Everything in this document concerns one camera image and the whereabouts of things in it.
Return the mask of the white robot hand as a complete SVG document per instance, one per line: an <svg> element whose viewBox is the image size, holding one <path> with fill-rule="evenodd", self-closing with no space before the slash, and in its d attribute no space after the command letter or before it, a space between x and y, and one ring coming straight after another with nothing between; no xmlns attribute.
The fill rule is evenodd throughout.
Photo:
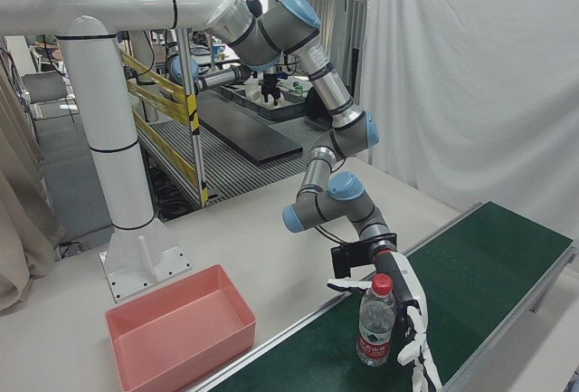
<svg viewBox="0 0 579 392"><path fill-rule="evenodd" d="M441 391L442 383L427 341L428 308L425 292L406 256L385 250L375 257L376 274L370 281L330 279L327 287L339 292L361 292L356 351L367 366L388 359L394 326L403 328L400 365L413 365L414 391Z"/></svg>

